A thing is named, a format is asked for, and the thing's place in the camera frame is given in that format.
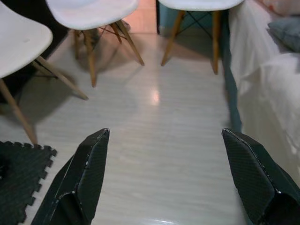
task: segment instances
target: white plastic seat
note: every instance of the white plastic seat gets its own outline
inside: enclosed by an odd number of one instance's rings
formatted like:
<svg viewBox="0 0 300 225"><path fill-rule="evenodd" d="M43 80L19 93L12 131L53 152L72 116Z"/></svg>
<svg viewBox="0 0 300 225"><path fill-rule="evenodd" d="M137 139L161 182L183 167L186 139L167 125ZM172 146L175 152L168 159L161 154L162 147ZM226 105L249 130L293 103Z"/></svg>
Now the white plastic seat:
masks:
<svg viewBox="0 0 300 225"><path fill-rule="evenodd" d="M173 41L179 32L180 24L186 11L213 12L213 63L212 68L215 74L218 73L218 58L219 58L219 36L221 29L221 10L232 8L240 4L243 0L158 0L161 4L179 10L176 22L174 24L171 37L161 65L164 66L167 62L168 54L171 50Z"/></svg>
<svg viewBox="0 0 300 225"><path fill-rule="evenodd" d="M46 26L15 13L0 1L0 92L13 108L33 144L37 143L35 134L2 78L32 63L41 72L57 76L82 98L88 99L40 56L51 42L52 33Z"/></svg>
<svg viewBox="0 0 300 225"><path fill-rule="evenodd" d="M138 0L46 0L46 2L57 22L67 28L75 30L76 57L78 57L77 36L80 34L80 32L77 31L85 31L83 34L88 50L90 76L93 87L96 86L96 75L91 38L87 30L110 25L117 35L118 40L122 43L118 34L118 25L135 52L140 64L144 65L139 52L121 22L121 19L136 10L139 3Z"/></svg>

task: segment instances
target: wall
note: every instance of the wall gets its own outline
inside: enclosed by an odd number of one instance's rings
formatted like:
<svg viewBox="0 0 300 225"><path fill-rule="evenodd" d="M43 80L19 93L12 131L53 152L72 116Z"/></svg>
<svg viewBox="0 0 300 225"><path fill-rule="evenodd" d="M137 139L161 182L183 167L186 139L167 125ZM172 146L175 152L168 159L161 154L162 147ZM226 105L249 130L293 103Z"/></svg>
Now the wall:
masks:
<svg viewBox="0 0 300 225"><path fill-rule="evenodd" d="M170 29L172 29L174 21L176 19L178 10L167 8L166 6L159 4L159 30L162 35L167 34L170 32ZM204 12L195 12L193 13L193 16L195 18L200 18ZM181 23L181 28L184 28L191 24L194 20L190 18L189 16L184 19L184 21ZM205 28L211 28L212 25L212 19L210 15L207 15L205 18L203 18L200 21L200 24ZM200 28L197 24L193 25L193 28L197 29Z"/></svg>

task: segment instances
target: floor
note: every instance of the floor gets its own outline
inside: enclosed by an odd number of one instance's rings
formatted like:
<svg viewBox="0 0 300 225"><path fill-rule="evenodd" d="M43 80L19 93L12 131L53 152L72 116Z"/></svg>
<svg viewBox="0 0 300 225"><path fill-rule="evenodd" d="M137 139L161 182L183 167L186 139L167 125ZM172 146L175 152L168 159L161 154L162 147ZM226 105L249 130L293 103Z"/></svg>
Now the floor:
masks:
<svg viewBox="0 0 300 225"><path fill-rule="evenodd" d="M95 48L96 88L84 46L76 61L68 37L51 56L49 61L77 83L88 101L55 79L35 77L23 89L20 107L39 143L58 151L34 205L27 208L25 224L78 144L105 127L111 137L92 224L245 224L221 137L221 129L230 126L229 112L223 76L211 68L211 41L179 36L161 67L166 39L132 36L145 66L127 43L106 34ZM2 110L1 139L28 142L9 107Z"/></svg>
<svg viewBox="0 0 300 225"><path fill-rule="evenodd" d="M132 33L156 34L156 0L140 0L136 11L124 18Z"/></svg>

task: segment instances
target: chair seat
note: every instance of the chair seat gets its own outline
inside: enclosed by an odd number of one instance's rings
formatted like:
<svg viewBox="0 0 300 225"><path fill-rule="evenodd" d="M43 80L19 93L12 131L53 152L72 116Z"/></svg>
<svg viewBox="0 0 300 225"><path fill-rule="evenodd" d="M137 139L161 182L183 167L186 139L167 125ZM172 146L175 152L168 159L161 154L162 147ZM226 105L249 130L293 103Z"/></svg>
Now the chair seat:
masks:
<svg viewBox="0 0 300 225"><path fill-rule="evenodd" d="M133 13L138 0L47 0L55 19L74 30L114 23Z"/></svg>
<svg viewBox="0 0 300 225"><path fill-rule="evenodd" d="M46 26L0 2L0 78L31 63L51 42L52 33Z"/></svg>
<svg viewBox="0 0 300 225"><path fill-rule="evenodd" d="M219 11L232 8L243 0L159 0L168 8L183 11Z"/></svg>

